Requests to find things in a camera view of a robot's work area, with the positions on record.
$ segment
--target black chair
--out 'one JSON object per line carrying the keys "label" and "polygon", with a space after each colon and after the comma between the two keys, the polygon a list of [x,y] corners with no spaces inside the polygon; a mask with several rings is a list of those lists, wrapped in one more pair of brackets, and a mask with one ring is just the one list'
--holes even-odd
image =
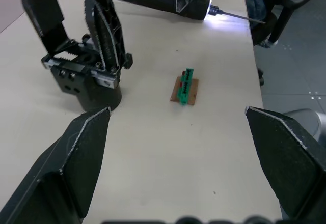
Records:
{"label": "black chair", "polygon": [[251,34],[254,45],[260,44],[263,47],[271,47],[274,45],[282,34],[293,12],[308,1],[309,0],[281,0],[280,5],[283,6],[283,10],[280,17],[277,19],[270,11],[265,19],[266,24],[259,24],[252,29]]}

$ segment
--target table surface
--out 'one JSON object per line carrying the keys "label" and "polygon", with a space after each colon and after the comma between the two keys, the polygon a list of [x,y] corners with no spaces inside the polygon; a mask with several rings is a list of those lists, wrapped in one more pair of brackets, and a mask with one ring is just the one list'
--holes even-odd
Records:
{"label": "table surface", "polygon": [[[84,0],[59,0],[71,38],[87,32]],[[213,0],[246,14],[244,0]],[[262,106],[248,23],[204,22],[116,1],[126,50],[123,99],[109,123],[101,173],[84,223],[281,217],[245,117]],[[46,52],[23,14],[0,34],[0,208],[37,157],[82,113],[43,68]],[[194,68],[195,106],[170,102],[175,79]]]}

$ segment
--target small brown board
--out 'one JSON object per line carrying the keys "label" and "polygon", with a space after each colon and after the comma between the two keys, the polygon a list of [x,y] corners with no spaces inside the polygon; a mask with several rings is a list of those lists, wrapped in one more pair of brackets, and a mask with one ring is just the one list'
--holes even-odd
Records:
{"label": "small brown board", "polygon": [[[170,101],[172,102],[180,102],[177,94],[178,94],[178,89],[180,86],[180,80],[181,80],[181,76],[178,76],[175,84],[174,84],[174,89],[170,98]],[[188,100],[188,104],[189,105],[195,105],[196,102],[196,96],[197,96],[197,89],[198,89],[198,79],[193,79],[192,80],[192,85],[190,87],[190,92],[189,92],[189,100]]]}

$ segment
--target green terminal block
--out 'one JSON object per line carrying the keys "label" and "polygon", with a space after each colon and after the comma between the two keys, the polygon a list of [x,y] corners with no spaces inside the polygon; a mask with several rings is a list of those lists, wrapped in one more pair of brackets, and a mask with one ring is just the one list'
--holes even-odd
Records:
{"label": "green terminal block", "polygon": [[182,105],[188,104],[190,87],[192,85],[193,80],[193,72],[193,69],[186,69],[186,71],[182,72],[182,77],[177,95]]}

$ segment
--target blue jeans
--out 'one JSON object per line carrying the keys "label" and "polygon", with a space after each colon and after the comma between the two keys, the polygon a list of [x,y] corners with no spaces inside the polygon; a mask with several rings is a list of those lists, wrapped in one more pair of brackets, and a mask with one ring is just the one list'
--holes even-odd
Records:
{"label": "blue jeans", "polygon": [[[264,0],[246,0],[248,17],[263,20],[266,18],[267,10]],[[258,23],[250,22],[250,28],[254,28]]]}

